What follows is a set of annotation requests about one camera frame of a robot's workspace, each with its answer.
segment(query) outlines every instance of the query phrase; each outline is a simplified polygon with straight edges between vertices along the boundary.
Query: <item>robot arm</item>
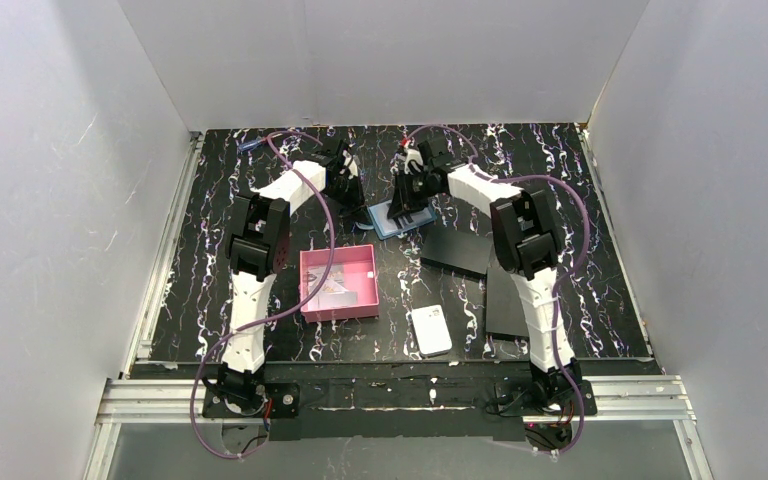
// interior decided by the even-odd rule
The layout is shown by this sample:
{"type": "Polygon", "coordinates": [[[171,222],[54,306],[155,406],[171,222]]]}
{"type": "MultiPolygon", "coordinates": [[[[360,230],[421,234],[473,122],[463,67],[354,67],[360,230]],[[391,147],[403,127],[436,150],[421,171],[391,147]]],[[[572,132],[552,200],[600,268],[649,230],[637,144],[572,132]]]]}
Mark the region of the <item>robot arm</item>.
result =
{"type": "MultiPolygon", "coordinates": [[[[348,211],[363,207],[357,164],[345,141],[326,141],[311,158],[313,161],[293,163],[293,170],[348,211]]],[[[235,198],[225,251],[233,282],[230,329],[267,316],[275,275],[289,252],[290,215],[312,196],[313,191],[299,176],[287,171],[256,193],[245,192],[235,198]]],[[[232,337],[222,354],[228,368],[242,373],[256,372],[264,360],[263,325],[232,337]]]]}
{"type": "MultiPolygon", "coordinates": [[[[560,235],[556,232],[547,192],[495,183],[476,166],[456,160],[442,139],[425,141],[417,150],[400,148],[404,167],[397,165],[396,188],[388,216],[425,208],[428,198],[445,193],[460,198],[490,217],[493,244],[502,267],[510,272],[522,302],[531,342],[535,400],[548,405],[571,394],[553,351],[552,317],[560,235]]],[[[557,349],[562,365],[577,384],[581,369],[558,319],[557,349]]]]}

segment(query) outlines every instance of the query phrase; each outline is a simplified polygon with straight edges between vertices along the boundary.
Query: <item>white rectangular object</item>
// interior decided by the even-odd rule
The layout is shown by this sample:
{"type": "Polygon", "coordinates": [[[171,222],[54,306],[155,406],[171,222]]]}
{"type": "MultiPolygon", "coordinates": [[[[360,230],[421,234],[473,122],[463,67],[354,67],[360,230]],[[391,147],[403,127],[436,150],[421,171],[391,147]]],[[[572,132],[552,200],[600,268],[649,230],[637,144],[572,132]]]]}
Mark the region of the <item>white rectangular object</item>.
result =
{"type": "Polygon", "coordinates": [[[411,323],[419,353],[424,357],[440,355],[452,349],[452,337],[440,305],[411,310],[411,323]]]}

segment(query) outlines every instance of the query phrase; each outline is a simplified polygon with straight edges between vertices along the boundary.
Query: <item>black marble surface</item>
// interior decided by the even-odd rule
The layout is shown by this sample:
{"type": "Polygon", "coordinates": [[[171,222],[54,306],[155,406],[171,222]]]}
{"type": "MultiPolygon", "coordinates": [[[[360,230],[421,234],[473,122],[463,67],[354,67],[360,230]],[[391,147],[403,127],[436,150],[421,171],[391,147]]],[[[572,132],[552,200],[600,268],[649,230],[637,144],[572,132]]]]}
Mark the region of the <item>black marble surface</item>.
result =
{"type": "MultiPolygon", "coordinates": [[[[572,124],[509,124],[456,126],[476,144],[478,165],[501,177],[548,173],[572,185],[582,196],[591,220],[589,262],[561,289],[561,305],[567,334],[579,357],[649,356],[629,297],[612,239],[602,215],[594,185],[572,124]]],[[[361,168],[367,204],[392,195],[390,165],[398,142],[412,127],[307,128],[311,135],[343,136],[351,140],[361,168]]],[[[238,182],[264,187],[276,179],[283,166],[268,148],[238,155],[237,145],[270,130],[211,130],[205,138],[186,217],[163,305],[155,330],[151,360],[190,362],[213,345],[228,327],[231,314],[231,282],[228,262],[221,250],[224,224],[238,182]]],[[[468,147],[445,135],[458,158],[468,147]]],[[[282,148],[291,160],[304,158],[311,142],[287,138],[282,148]]],[[[546,185],[525,185],[529,190],[546,185]]],[[[433,201],[437,225],[490,236],[489,219],[460,200],[439,196],[433,201]]],[[[581,219],[572,201],[556,194],[557,220],[565,233],[560,271],[572,264],[581,245],[581,219]]],[[[318,202],[308,201],[295,213],[291,249],[326,248],[328,232],[318,202]]],[[[453,348],[435,361],[525,359],[523,339],[500,340],[483,331],[484,283],[421,267],[419,251],[423,230],[402,238],[379,241],[374,232],[338,225],[338,246],[371,243],[379,273],[380,315],[308,324],[301,314],[266,327],[268,361],[401,362],[421,360],[407,312],[440,304],[452,336],[453,348]]],[[[272,289],[270,314],[299,300],[298,254],[278,275],[272,289]]]]}

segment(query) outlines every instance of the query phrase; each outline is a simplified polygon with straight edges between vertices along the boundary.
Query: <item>gray wall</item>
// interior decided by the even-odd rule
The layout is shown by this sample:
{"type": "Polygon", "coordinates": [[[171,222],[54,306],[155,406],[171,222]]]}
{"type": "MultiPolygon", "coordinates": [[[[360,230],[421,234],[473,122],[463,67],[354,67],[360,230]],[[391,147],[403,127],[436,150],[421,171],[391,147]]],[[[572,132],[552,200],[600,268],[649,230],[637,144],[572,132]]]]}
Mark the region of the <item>gray wall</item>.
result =
{"type": "Polygon", "coordinates": [[[119,0],[191,130],[586,121],[648,0],[119,0]]]}
{"type": "Polygon", "coordinates": [[[188,134],[115,0],[0,2],[0,478],[78,478],[188,134]]]}
{"type": "Polygon", "coordinates": [[[719,478],[768,478],[768,2],[652,0],[592,140],[655,354],[719,478]]]}

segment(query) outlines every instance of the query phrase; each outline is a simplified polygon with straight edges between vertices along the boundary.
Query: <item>pink box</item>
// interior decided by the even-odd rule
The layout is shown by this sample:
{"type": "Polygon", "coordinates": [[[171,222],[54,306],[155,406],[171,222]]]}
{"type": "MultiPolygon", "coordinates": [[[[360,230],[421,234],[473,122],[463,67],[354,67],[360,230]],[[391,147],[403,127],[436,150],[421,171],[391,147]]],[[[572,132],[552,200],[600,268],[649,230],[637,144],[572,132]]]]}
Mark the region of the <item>pink box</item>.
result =
{"type": "MultiPolygon", "coordinates": [[[[328,249],[302,250],[299,263],[301,298],[306,298],[308,295],[308,271],[313,267],[324,267],[327,263],[328,249]]],[[[342,266],[345,288],[357,292],[357,303],[346,307],[319,309],[318,306],[311,306],[313,303],[311,302],[302,307],[302,315],[304,315],[305,320],[321,322],[377,316],[378,274],[375,270],[375,255],[372,245],[337,248],[334,251],[334,266],[337,265],[342,266]]]]}

